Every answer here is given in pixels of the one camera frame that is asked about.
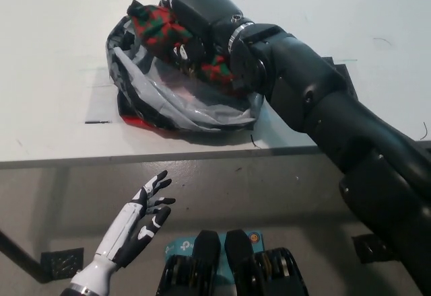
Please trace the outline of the white and black left hand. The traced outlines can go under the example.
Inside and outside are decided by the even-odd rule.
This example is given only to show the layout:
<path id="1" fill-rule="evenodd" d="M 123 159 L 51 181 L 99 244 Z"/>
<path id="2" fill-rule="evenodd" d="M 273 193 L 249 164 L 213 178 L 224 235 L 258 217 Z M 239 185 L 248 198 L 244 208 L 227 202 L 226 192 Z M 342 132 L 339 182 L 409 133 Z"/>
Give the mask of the white and black left hand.
<path id="1" fill-rule="evenodd" d="M 170 215 L 174 198 L 156 196 L 169 186 L 164 170 L 144 184 L 111 223 L 93 260 L 77 272 L 62 295 L 108 295 L 112 275 L 127 267 L 153 240 Z"/>

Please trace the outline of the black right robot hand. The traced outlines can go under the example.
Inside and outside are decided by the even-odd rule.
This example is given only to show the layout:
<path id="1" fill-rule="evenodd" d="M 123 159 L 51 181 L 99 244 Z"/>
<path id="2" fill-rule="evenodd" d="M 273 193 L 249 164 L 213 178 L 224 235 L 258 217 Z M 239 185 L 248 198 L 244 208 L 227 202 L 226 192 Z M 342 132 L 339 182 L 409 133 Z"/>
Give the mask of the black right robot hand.
<path id="1" fill-rule="evenodd" d="M 233 41 L 252 20 L 231 0 L 161 0 L 180 25 L 198 37 L 206 51 L 230 56 Z"/>

